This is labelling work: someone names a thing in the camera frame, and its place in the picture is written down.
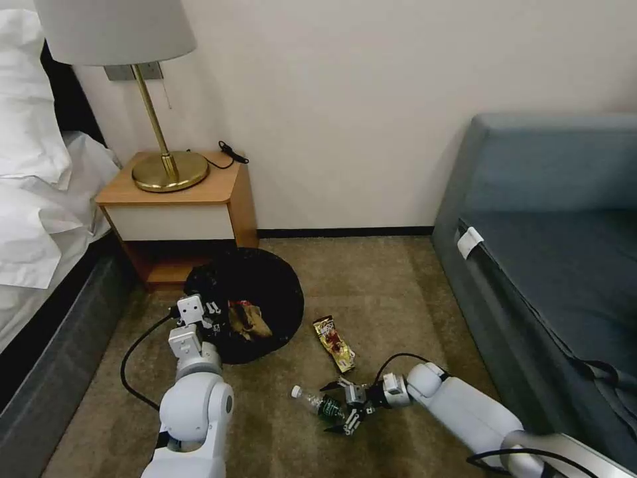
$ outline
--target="carpet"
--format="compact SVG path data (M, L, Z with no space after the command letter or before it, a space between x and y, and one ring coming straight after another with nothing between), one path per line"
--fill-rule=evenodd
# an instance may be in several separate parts
M323 423L290 398L295 384L318 390L338 377L312 320L334 317L356 352L347 377L373 380L393 353L423 355L496 396L428 238L262 240L288 261L305 294L301 328L282 349L255 362L224 367L236 395L228 435L228 477L479 477L469 451L418 406L380 410L351 438L326 434ZM128 346L180 296L138 289L44 478L136 478L155 446L157 414L119 383ZM129 362L129 381L159 402L175 379L170 324L153 333ZM410 358L388 371L407 374Z

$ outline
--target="white bedsheet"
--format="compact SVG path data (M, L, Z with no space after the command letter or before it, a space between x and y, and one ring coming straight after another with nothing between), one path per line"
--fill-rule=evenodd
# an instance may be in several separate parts
M94 198L119 171L115 164L115 156L83 133L66 135L64 142L72 160L67 191L55 189L35 177L0 179L0 185L3 187L26 189L63 206L83 225L73 230L51 234L51 238L60 249L61 259L47 289L0 285L0 353L78 263L88 245L109 230L108 222L95 204Z

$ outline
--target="trash bag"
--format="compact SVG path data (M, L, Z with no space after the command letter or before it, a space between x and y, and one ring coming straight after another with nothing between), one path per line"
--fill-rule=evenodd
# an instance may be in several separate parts
M288 343L305 300L294 269L271 252L236 248L192 269L184 292L204 304L202 338L224 363L251 362Z

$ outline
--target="bottle label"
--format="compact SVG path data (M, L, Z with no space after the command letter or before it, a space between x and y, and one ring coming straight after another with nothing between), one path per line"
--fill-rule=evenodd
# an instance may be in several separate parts
M318 413L325 418L338 418L341 414L340 402L326 395L318 407Z

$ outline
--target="black cord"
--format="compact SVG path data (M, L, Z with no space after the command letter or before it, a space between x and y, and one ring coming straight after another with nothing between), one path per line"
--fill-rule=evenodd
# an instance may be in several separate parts
M383 373L383 370L385 370L385 367L389 365L389 362L391 362L393 359L396 359L397 357L413 357L415 359L420 359L423 362L431 362L431 360L427 360L425 357L421 357L420 355L416 355L416 354L412 354L408 352L400 352L400 353L394 354L390 358L385 360L385 363L383 363L383 365L380 367L378 373L376 374L376 378L374 379L374 383L378 383L378 381L380 380L380 376Z
M225 154L226 156L229 156L232 161L230 161L229 165L219 166L218 164L206 158L206 161L209 162L211 165L215 166L215 168L217 169L228 169L230 166L234 164L235 161L237 161L238 163L243 163L243 164L248 164L250 162L248 158L235 153L234 150L225 141L219 141L219 148L221 149L221 152Z
M547 458L553 458L553 459L562 461L563 463L566 463L567 465L570 465L575 469L578 469L579 471L584 473L586 476L589 476L591 478L599 478L591 470L584 468L582 465L580 465L576 461L573 461L570 458L566 458L557 453L553 453L552 451L540 450L537 448L508 448L508 449L501 449L501 450L485 451L484 453L477 453L475 455L471 455L469 458L466 459L466 462L469 463L469 465L474 465L475 467L481 468L483 470L491 471L493 473L499 473L501 475L510 475L508 471L505 471L501 468L495 468L493 466L487 465L486 463L480 462L480 460L483 458L488 458L492 456L517 455L520 453L523 453L525 455L537 455L537 456L544 456Z
M175 319L179 317L179 313L176 307L171 307L171 312L164 317L163 319L157 321L150 329L148 329L147 331L145 331L132 345L131 347L128 349L128 351L124 354L124 358L121 360L121 365L119 366L119 378L121 380L121 384L124 386L124 388L128 391L128 393L130 393L132 396L140 399L142 402L144 402L146 405L154 408L156 411L159 411L159 405L157 405L154 401L152 401L150 398L142 395L141 393L139 393L138 391L136 391L133 387L130 386L130 384L128 383L128 380L126 380L126 364L128 363L128 359L131 356L131 354L133 353L133 351L137 348L137 346L139 344L142 343L142 341L148 337L157 327L159 327L160 325L162 325L163 323L169 321L170 319Z

